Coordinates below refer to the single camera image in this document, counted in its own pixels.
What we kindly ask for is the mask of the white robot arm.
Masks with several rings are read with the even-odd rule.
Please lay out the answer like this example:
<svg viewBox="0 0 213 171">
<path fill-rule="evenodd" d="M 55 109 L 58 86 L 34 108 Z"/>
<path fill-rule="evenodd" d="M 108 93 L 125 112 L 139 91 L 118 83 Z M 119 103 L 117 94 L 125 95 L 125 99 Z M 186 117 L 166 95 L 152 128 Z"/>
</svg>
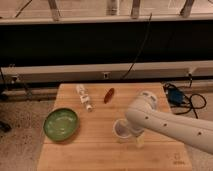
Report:
<svg viewBox="0 0 213 171">
<path fill-rule="evenodd" d="M 125 117 L 134 129 L 147 128 L 213 155 L 213 122 L 161 112 L 150 91 L 132 101 Z"/>
</svg>

